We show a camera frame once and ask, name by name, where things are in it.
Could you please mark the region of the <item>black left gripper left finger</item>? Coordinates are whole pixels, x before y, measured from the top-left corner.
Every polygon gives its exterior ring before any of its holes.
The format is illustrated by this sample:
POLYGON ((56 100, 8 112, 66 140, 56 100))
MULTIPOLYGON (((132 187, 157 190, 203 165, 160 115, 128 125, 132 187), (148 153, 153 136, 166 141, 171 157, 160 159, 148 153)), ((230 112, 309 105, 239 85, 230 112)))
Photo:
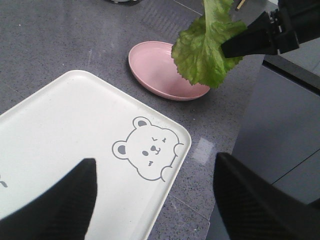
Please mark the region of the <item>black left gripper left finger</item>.
POLYGON ((83 240, 97 198, 94 158, 85 158, 61 180, 0 221, 2 240, 83 240))

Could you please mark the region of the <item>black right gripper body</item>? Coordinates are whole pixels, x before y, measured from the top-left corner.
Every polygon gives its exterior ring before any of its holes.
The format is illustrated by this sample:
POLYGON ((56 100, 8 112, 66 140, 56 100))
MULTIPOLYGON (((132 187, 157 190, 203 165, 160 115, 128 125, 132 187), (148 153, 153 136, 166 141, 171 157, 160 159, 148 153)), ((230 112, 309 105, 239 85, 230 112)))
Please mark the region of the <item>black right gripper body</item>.
POLYGON ((279 0, 277 6, 270 17, 276 29, 273 39, 281 54, 320 37, 318 0, 279 0))

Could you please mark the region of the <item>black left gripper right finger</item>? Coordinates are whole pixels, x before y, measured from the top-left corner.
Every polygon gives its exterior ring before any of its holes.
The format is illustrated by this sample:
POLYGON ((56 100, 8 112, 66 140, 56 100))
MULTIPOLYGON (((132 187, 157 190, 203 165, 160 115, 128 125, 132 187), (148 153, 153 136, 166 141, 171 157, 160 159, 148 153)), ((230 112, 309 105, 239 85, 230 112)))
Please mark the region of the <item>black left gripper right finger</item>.
POLYGON ((213 191, 232 240, 318 240, 320 206, 267 183, 227 152, 216 155, 213 191))

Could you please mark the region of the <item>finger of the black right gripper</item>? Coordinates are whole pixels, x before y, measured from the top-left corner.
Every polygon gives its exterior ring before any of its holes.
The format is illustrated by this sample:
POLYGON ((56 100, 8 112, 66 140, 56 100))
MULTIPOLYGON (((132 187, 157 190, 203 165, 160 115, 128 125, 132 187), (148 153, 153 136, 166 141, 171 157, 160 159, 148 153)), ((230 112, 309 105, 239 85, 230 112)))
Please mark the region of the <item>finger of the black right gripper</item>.
POLYGON ((221 45, 225 58, 235 58, 248 55, 277 55, 276 36, 278 26, 264 11, 246 30, 232 37, 221 45))

